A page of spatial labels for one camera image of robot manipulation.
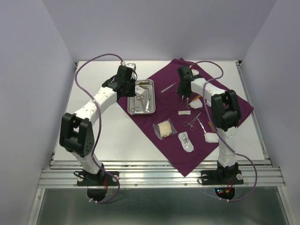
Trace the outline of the steel bandage scissors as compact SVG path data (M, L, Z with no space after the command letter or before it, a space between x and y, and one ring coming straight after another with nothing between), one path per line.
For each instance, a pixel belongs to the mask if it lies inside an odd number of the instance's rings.
M186 101L182 104L182 106L184 108L191 108L190 104L189 104L189 98L186 98Z

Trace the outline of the white blue label packet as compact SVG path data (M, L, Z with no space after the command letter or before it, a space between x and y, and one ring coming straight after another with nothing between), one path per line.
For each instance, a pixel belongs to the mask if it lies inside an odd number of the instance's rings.
M135 86L135 92L139 95L142 95L145 92L145 89L140 87L139 85Z

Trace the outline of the small steel scissors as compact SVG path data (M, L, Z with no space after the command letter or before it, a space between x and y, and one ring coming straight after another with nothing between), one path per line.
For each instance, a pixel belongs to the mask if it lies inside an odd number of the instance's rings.
M144 105L144 102L143 102L144 98L145 98L145 96L144 96L143 94L138 94L138 95L136 96L136 99L137 99L138 101L140 101L140 104L141 104L141 107L142 107L143 110L144 110L144 108L145 108L145 105Z

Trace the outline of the stainless steel instrument tray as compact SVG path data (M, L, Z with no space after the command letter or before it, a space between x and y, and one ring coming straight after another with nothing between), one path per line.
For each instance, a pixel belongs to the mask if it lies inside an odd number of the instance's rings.
M151 96L151 101L150 101L150 112L145 112L145 110L142 109L140 101L138 101L136 99L136 96L138 95L137 93L135 93L135 104L136 106L138 106L140 108L140 110L138 112L132 113L130 112L131 109L131 103L130 103L130 97L127 98L127 112L130 115L142 115L142 114L152 114L155 112L156 110L156 105L155 105L155 88L154 88L154 82L150 79L146 79L146 80L137 80L135 82L135 85L139 85L140 87L145 89L145 92L143 93L143 95L145 96L143 102L144 105L146 104L147 98L150 95Z

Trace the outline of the straight steel scissors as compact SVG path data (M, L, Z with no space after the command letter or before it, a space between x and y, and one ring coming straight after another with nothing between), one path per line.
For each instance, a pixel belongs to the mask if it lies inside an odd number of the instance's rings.
M140 110L140 108L138 106L136 106L136 104L135 104L135 97L130 97L130 103L132 106L130 109L131 113L136 113Z

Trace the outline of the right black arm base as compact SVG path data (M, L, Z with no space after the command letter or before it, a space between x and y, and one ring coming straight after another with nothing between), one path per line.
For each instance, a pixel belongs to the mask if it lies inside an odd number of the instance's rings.
M242 185L244 184L239 164L223 167L217 162L216 170L202 170L197 182L202 185Z

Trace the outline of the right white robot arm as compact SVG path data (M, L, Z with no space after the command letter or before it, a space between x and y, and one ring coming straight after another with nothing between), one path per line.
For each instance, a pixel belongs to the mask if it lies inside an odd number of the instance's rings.
M241 111L236 92L223 90L208 83L199 75L194 75L189 66L177 69L180 83L177 93L191 97L192 93L200 94L211 108L211 124L216 128L219 137L219 156L216 170L202 170L203 185L243 184L243 176L233 150L235 134Z

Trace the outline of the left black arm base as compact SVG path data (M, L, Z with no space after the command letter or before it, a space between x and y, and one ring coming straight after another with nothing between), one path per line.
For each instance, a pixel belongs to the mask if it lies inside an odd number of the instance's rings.
M85 170L74 171L73 175L77 178L77 186L92 187L92 186L117 186L117 181L112 176L108 175L102 170L97 174L91 174Z

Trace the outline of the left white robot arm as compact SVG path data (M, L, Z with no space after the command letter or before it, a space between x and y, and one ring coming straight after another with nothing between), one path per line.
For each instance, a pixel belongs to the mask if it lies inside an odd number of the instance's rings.
M119 173L107 174L94 153L93 125L101 121L101 114L120 98L135 95L135 70L135 64L120 65L117 74L102 84L92 100L76 112L62 116L59 144L82 165L82 170L74 173L78 186L103 186L108 182L117 185Z

